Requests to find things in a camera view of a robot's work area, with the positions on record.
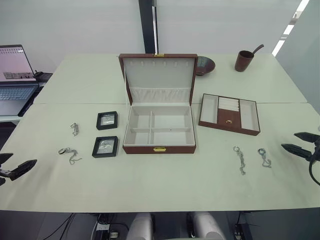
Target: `laptop keyboard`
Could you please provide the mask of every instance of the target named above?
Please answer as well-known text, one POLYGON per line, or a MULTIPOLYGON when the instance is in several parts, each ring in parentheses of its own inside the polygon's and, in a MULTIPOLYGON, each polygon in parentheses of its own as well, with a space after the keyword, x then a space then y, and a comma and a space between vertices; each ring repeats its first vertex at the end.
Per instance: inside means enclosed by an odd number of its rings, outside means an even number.
POLYGON ((25 100, 33 90, 33 87, 0 88, 0 100, 25 100))

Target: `laptop screen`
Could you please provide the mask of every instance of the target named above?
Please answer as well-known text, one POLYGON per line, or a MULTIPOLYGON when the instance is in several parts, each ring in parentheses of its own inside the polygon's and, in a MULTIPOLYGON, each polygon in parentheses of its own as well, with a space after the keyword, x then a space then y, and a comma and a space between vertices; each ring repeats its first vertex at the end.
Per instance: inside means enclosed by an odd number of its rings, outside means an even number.
POLYGON ((21 45, 0 46, 0 84, 36 82, 21 45))

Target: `brown leather jewelry box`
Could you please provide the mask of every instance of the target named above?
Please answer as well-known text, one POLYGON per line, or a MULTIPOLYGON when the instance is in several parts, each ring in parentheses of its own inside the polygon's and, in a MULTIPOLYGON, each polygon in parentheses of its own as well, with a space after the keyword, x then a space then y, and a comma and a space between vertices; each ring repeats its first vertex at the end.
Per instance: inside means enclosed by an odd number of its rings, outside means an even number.
POLYGON ((260 133, 255 101, 203 94, 200 126, 256 136, 260 133))
POLYGON ((196 54, 120 54, 130 102, 127 154, 193 154, 196 54))

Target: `gold latch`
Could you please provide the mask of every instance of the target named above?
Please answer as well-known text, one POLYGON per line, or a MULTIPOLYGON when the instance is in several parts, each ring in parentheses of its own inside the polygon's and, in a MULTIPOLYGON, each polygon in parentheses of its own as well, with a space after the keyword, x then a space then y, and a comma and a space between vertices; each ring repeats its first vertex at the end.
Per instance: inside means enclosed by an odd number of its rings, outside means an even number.
POLYGON ((154 57, 158 57, 158 58, 164 58, 165 54, 164 53, 159 53, 159 54, 153 54, 154 57))
POLYGON ((155 151, 155 152, 165 152, 165 151, 167 151, 167 149, 164 146, 162 146, 162 147, 155 147, 153 149, 153 151, 155 151))

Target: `brown cup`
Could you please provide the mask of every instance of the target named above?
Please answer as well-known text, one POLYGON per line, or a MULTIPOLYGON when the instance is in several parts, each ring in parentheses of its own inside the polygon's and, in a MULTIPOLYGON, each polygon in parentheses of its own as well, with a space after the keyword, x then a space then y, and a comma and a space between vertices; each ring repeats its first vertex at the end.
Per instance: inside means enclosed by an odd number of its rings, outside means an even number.
POLYGON ((255 55, 250 51, 240 51, 235 61, 234 69, 238 72, 243 72, 247 69, 254 56, 255 55))

